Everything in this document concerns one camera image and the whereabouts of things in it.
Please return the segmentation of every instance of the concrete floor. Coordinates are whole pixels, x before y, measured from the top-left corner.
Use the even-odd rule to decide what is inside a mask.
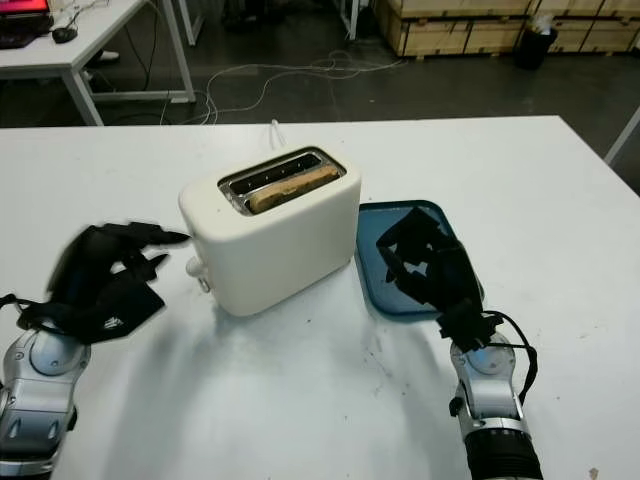
[[[380,38],[348,44],[335,11],[322,0],[293,0],[279,23],[244,33],[228,33],[219,14],[209,12],[198,45],[187,48],[196,88],[204,91],[210,76],[230,66],[266,63],[308,65],[334,50],[359,61],[389,64],[396,58]],[[78,21],[82,30],[82,19]],[[153,12],[143,9],[129,24],[141,56],[149,58]],[[110,42],[121,53],[118,64],[100,68],[116,89],[141,88],[144,73],[124,32]],[[178,87],[177,67],[166,30],[158,45],[150,88]],[[244,107],[260,96],[265,81],[280,70],[250,67],[215,80],[211,93],[218,108]],[[107,82],[97,76],[98,86]],[[166,118],[180,123],[206,111],[203,95],[195,105],[166,108]],[[349,80],[286,76],[269,84],[263,101],[246,112],[220,115],[218,123],[331,122],[556,114],[604,156],[640,105],[640,59],[633,56],[552,56],[535,72],[513,66],[510,57],[438,57],[408,61],[397,68],[361,73]],[[163,102],[99,105],[107,124],[157,124]],[[36,81],[0,83],[0,127],[82,125],[59,81],[45,87]],[[616,165],[616,171],[640,194],[640,132]]]

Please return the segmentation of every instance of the toaster slot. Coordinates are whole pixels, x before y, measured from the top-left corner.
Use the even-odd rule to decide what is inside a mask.
[[[340,178],[345,169],[317,148],[306,148],[223,178],[218,188],[243,215],[257,215]]]

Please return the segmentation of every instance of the toaster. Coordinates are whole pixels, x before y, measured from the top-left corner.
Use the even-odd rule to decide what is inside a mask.
[[[257,313],[349,262],[359,201],[358,170],[317,147],[200,178],[179,198],[187,272],[229,313]]]

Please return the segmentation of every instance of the wooden crate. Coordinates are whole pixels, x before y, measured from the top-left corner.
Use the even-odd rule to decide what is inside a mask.
[[[471,22],[467,20],[407,21],[378,0],[374,6],[382,34],[401,57],[454,55],[464,51]]]
[[[471,22],[409,23],[404,55],[455,55],[464,52]]]
[[[549,48],[550,52],[579,52],[593,20],[559,20],[553,22],[558,38]]]
[[[605,0],[598,15],[606,17],[640,16],[640,0]]]
[[[537,0],[537,11],[553,15],[594,16],[602,0]]]
[[[390,0],[400,18],[526,15],[536,0]]]
[[[518,41],[523,20],[478,20],[473,22],[465,53],[510,52]]]
[[[594,22],[582,52],[626,52],[634,47],[640,21],[597,20]]]
[[[386,0],[376,0],[373,5],[373,12],[378,19],[378,26],[384,38],[387,39],[396,55],[404,57],[408,22],[403,22]]]

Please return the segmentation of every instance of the desk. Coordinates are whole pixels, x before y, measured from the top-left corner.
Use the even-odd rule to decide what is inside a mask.
[[[25,48],[0,50],[0,79],[61,77],[87,125],[102,126],[94,101],[164,100],[195,101],[189,68],[171,0],[162,0],[184,90],[157,92],[92,93],[81,75],[86,63],[145,4],[146,0],[110,0],[107,7],[96,6],[78,17],[78,36],[69,43],[56,44],[51,35],[34,40]]]
[[[640,199],[558,117],[281,125],[363,174],[362,201],[437,202],[486,306],[538,348],[525,412],[548,479],[633,478],[640,418]],[[0,293],[42,298],[81,226],[182,228],[177,195],[271,155],[268,125],[0,131]],[[97,345],[54,479],[470,478],[449,341],[392,323],[354,263],[237,319],[177,249],[154,288],[167,309]],[[0,351],[20,334],[0,312]],[[511,340],[517,337],[501,327]],[[518,353],[517,385],[526,371]]]

